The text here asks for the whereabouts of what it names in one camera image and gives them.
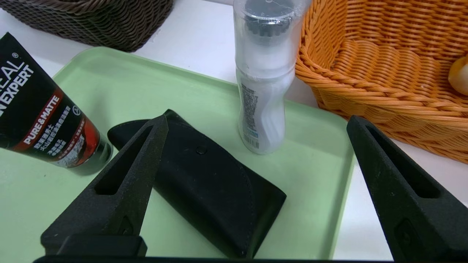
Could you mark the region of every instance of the white surface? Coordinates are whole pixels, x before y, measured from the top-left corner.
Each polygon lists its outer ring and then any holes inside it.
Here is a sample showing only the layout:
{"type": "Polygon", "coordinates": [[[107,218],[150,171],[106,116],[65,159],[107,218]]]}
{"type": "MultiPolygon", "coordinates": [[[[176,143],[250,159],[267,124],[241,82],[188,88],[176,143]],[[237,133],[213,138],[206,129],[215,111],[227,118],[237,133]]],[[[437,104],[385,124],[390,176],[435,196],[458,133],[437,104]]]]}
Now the white surface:
{"type": "MultiPolygon", "coordinates": [[[[235,82],[233,12],[229,5],[202,0],[176,0],[156,36],[137,55],[235,82]]],[[[9,31],[50,75],[89,48],[18,22],[0,10],[0,36],[9,31]]],[[[316,106],[310,88],[296,79],[287,98],[316,106]]],[[[468,203],[468,165],[398,143],[409,156],[468,203]]],[[[391,260],[385,237],[360,169],[355,168],[335,251],[335,259],[391,260]]]]}

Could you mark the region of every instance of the bottle label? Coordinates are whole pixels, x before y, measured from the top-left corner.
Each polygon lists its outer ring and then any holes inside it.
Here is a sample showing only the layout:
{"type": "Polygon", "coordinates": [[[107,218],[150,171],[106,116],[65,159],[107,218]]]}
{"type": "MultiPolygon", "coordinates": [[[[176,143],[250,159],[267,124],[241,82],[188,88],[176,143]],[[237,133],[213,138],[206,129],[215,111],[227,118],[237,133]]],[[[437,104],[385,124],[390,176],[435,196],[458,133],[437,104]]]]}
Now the bottle label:
{"type": "Polygon", "coordinates": [[[242,85],[242,101],[244,106],[244,140],[255,149],[260,148],[258,132],[255,126],[255,110],[257,109],[258,94],[254,90],[242,85]]]}
{"type": "Polygon", "coordinates": [[[0,40],[0,147],[71,168],[96,150],[95,126],[10,35],[0,40]]]}

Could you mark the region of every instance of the clear plastic bottle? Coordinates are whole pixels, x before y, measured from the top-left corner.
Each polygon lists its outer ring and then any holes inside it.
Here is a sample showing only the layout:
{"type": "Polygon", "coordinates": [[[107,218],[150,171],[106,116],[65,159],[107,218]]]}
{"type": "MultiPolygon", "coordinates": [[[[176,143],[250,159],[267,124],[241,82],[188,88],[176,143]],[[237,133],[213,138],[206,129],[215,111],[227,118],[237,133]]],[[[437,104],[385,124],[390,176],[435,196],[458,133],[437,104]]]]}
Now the clear plastic bottle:
{"type": "Polygon", "coordinates": [[[284,95],[294,79],[310,0],[234,0],[239,131],[245,146],[272,153],[285,136],[284,95]]]}

